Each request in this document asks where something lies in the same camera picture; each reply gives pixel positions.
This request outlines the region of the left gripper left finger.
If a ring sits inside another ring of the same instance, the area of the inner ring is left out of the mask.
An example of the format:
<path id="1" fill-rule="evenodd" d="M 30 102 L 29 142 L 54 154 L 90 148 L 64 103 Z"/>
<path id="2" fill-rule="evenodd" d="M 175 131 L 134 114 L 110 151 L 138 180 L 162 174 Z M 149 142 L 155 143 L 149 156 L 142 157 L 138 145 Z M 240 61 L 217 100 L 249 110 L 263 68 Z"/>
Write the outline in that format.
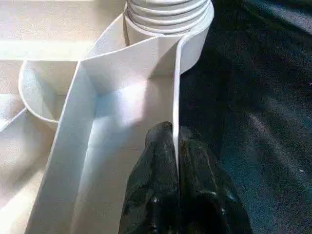
<path id="1" fill-rule="evenodd" d="M 175 234 L 179 220 L 179 180 L 172 124 L 148 130 L 145 148 L 128 178 L 120 234 Z"/>

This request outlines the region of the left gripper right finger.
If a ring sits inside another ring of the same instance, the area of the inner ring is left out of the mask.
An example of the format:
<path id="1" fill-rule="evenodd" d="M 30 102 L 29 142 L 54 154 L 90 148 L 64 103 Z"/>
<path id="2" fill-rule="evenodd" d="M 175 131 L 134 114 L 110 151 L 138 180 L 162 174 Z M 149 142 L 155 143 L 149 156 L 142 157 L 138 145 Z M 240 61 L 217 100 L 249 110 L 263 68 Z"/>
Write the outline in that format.
<path id="1" fill-rule="evenodd" d="M 179 130 L 181 228 L 184 234 L 251 234 L 231 178 L 197 133 Z"/>

